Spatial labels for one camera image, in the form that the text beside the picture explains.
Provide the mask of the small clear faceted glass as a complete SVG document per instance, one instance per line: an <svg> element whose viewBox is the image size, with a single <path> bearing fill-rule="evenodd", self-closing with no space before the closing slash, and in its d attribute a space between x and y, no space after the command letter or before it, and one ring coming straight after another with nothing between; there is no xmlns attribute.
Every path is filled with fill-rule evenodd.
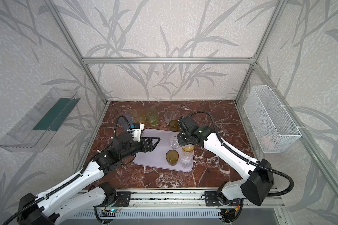
<svg viewBox="0 0 338 225"><path fill-rule="evenodd" d="M193 155L191 152L183 152L179 159L179 162L183 168L190 168L193 164Z"/></svg>

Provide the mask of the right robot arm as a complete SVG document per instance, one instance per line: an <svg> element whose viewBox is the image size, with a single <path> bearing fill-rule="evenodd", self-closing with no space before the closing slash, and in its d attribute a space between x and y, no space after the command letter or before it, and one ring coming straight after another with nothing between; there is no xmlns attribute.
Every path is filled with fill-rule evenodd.
<svg viewBox="0 0 338 225"><path fill-rule="evenodd" d="M266 197L283 196L294 188L294 180L287 174L275 170L269 161L258 161L222 139L219 135L214 118L210 117L213 126L199 126L191 115L180 117L178 124L180 134L177 139L180 146L199 145L216 154L220 159L232 167L241 180L224 182L217 190L217 197L223 206L231 201L247 199L254 205L262 205ZM275 184L274 175L288 180L288 187L282 191L272 193Z"/></svg>

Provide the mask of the tall blue frosted cup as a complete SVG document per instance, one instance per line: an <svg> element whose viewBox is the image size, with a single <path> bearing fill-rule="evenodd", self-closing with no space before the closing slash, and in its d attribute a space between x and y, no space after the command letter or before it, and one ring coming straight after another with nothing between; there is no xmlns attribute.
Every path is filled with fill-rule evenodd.
<svg viewBox="0 0 338 225"><path fill-rule="evenodd" d="M130 114L124 114L119 119L119 124L123 129L128 130L133 124L132 116Z"/></svg>

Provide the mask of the small yellow cup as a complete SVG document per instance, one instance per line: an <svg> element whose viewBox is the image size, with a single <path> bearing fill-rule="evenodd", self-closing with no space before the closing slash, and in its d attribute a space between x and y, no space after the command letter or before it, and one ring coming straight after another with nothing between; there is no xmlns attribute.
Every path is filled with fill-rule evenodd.
<svg viewBox="0 0 338 225"><path fill-rule="evenodd" d="M194 149L195 149L195 146L192 144L182 146L182 150L186 153L193 153Z"/></svg>

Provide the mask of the clear cup behind blue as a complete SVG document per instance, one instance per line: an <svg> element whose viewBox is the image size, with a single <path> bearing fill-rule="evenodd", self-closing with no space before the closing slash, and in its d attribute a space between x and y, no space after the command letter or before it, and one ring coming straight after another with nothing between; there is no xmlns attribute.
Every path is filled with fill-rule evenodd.
<svg viewBox="0 0 338 225"><path fill-rule="evenodd" d="M132 117L137 117L137 111L135 109L129 109L125 113L131 115Z"/></svg>

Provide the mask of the clear faceted cup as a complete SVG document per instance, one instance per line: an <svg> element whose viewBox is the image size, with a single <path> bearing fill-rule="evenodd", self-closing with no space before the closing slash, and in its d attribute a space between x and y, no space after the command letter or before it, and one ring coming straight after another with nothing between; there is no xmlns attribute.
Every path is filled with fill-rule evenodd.
<svg viewBox="0 0 338 225"><path fill-rule="evenodd" d="M174 111L167 111L165 114L164 114L164 119L166 121L166 124L169 125L171 121L174 121L176 120L176 114Z"/></svg>

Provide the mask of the clear plastic wall bin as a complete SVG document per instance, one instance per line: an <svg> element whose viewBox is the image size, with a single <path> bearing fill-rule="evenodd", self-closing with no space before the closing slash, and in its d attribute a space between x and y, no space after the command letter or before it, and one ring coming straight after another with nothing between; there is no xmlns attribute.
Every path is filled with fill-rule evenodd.
<svg viewBox="0 0 338 225"><path fill-rule="evenodd" d="M80 98L74 90L52 88L1 140L9 152L43 152Z"/></svg>

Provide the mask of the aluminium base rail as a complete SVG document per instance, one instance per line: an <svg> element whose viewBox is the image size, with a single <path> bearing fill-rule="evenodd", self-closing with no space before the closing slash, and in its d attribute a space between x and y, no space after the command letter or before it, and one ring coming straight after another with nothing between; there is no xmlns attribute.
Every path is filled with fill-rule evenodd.
<svg viewBox="0 0 338 225"><path fill-rule="evenodd" d="M131 192L129 206L123 210L139 209L225 209L229 206L206 206L206 191L216 192L217 188L131 188L116 189ZM261 206L244 200L243 209L285 208L281 197L267 197Z"/></svg>

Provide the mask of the lavender plastic tray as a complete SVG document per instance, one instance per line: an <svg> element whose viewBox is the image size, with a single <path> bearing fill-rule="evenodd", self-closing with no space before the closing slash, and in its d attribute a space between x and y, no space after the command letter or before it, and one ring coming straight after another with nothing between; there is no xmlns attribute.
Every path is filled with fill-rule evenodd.
<svg viewBox="0 0 338 225"><path fill-rule="evenodd" d="M161 141L158 143L156 149L152 152L147 153L137 153L136 158L133 160L133 163L140 166L148 166L160 169L168 169L180 172L190 172L192 167L183 168L178 160L175 166L170 166L166 160L166 153L169 150L173 150L170 145L170 138L173 135L177 135L178 132L166 131L166 130L157 130L157 129L145 129L142 133L143 137L159 137ZM180 146L178 149L175 149L179 153L179 159L184 152Z"/></svg>

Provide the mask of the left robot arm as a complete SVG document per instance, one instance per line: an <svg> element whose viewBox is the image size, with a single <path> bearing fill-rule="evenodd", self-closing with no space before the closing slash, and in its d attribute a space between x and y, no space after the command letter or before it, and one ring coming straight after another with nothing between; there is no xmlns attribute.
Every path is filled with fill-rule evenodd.
<svg viewBox="0 0 338 225"><path fill-rule="evenodd" d="M124 119L127 130L114 134L110 144L69 178L36 196L29 193L22 197L18 211L4 224L16 219L20 225L58 225L86 207L113 203L116 190L109 183L100 184L80 197L75 194L120 167L125 158L154 151L161 141L159 137L142 137L143 124L130 124L124 115L119 118Z"/></svg>

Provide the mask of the tall yellow plastic cup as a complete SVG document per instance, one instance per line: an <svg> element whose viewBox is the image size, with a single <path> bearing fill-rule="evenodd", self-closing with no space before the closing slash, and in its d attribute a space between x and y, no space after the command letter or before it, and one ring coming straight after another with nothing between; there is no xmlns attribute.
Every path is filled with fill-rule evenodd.
<svg viewBox="0 0 338 225"><path fill-rule="evenodd" d="M146 125L146 114L145 114L144 109L142 108L136 109L136 114L137 114L136 121L138 123Z"/></svg>

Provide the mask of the brown textured cup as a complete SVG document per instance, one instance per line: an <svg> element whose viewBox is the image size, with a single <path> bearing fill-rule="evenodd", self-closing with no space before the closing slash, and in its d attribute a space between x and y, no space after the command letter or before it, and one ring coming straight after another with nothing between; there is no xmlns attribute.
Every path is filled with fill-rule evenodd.
<svg viewBox="0 0 338 225"><path fill-rule="evenodd" d="M179 153L176 150L169 150L165 157L170 166L175 166L179 160Z"/></svg>
<svg viewBox="0 0 338 225"><path fill-rule="evenodd" d="M174 131L174 132L178 132L180 130L177 120L171 120L169 122L169 127L170 127L171 131Z"/></svg>

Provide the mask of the tall green plastic cup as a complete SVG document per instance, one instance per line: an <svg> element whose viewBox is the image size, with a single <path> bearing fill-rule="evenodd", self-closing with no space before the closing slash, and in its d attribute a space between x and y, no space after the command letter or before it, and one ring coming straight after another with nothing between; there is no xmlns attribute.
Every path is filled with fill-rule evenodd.
<svg viewBox="0 0 338 225"><path fill-rule="evenodd" d="M155 107L146 108L146 118L152 127L158 125L158 113Z"/></svg>

